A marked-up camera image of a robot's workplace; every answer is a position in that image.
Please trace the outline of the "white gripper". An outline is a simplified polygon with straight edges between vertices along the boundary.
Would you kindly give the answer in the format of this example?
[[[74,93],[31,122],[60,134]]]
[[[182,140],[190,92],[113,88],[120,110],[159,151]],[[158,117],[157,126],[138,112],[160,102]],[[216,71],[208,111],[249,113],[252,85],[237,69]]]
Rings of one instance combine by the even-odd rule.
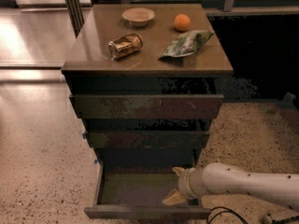
[[[164,197],[162,204],[168,206],[182,204],[186,203],[187,199],[198,199],[207,194],[202,169],[173,167],[172,171],[178,176],[178,188],[172,189]]]

